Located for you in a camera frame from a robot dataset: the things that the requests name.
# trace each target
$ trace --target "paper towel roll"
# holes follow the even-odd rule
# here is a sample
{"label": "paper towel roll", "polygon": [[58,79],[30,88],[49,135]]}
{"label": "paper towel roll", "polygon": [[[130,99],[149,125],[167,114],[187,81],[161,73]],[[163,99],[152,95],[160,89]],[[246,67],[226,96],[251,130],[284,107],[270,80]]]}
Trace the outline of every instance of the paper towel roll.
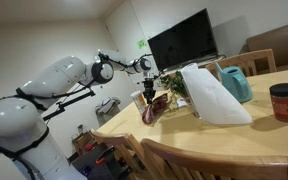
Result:
{"label": "paper towel roll", "polygon": [[195,110],[212,124],[250,124],[250,114],[205,68],[185,66],[181,73]]}

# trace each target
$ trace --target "black tv screen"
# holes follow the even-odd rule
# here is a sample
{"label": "black tv screen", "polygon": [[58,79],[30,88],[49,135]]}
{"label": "black tv screen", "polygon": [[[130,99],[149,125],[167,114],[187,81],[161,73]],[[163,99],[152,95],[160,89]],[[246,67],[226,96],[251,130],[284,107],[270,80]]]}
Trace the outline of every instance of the black tv screen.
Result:
{"label": "black tv screen", "polygon": [[218,54],[207,9],[154,36],[148,44],[160,71]]}

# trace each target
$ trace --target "tv stand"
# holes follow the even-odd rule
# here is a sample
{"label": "tv stand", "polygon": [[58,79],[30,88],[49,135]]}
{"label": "tv stand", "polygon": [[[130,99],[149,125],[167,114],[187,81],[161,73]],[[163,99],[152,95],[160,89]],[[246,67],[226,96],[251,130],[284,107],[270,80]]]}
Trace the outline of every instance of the tv stand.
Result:
{"label": "tv stand", "polygon": [[181,63],[181,64],[178,64],[178,65],[169,67],[169,68],[165,69],[163,72],[164,72],[165,75],[173,74],[178,69],[180,69],[180,67],[184,67],[184,66],[186,66],[188,64],[192,64],[192,63],[196,63],[199,68],[204,68],[206,65],[208,65],[208,64],[210,64],[210,63],[212,63],[214,61],[219,61],[219,60],[221,60],[223,58],[225,58],[225,55],[216,54],[215,56],[212,56],[212,57],[206,57],[206,58],[203,58],[203,59],[195,59],[195,60],[187,61],[185,63]]}

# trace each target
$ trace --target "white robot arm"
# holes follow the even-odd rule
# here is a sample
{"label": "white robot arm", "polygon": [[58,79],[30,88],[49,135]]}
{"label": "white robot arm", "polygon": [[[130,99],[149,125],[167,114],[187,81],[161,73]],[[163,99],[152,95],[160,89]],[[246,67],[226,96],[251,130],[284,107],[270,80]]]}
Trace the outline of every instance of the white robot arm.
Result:
{"label": "white robot arm", "polygon": [[18,88],[17,95],[0,99],[0,153],[12,158],[27,179],[86,179],[69,165],[41,113],[70,95],[66,92],[76,83],[84,90],[109,82],[114,70],[139,73],[150,69],[151,63],[144,58],[127,63],[120,53],[105,50],[88,65],[73,56],[59,60]]}

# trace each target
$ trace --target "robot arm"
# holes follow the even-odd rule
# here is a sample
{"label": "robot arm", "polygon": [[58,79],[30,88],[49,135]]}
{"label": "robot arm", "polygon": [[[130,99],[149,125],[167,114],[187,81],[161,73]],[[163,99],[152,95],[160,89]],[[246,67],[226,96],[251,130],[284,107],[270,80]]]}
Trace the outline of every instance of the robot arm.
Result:
{"label": "robot arm", "polygon": [[126,58],[117,51],[99,50],[95,62],[87,65],[74,56],[57,61],[36,78],[18,88],[16,92],[20,97],[30,100],[40,111],[45,111],[60,97],[68,96],[69,94],[65,93],[76,83],[83,85],[81,90],[84,90],[111,81],[114,71],[148,74],[150,70],[151,62],[145,58],[127,62]]}

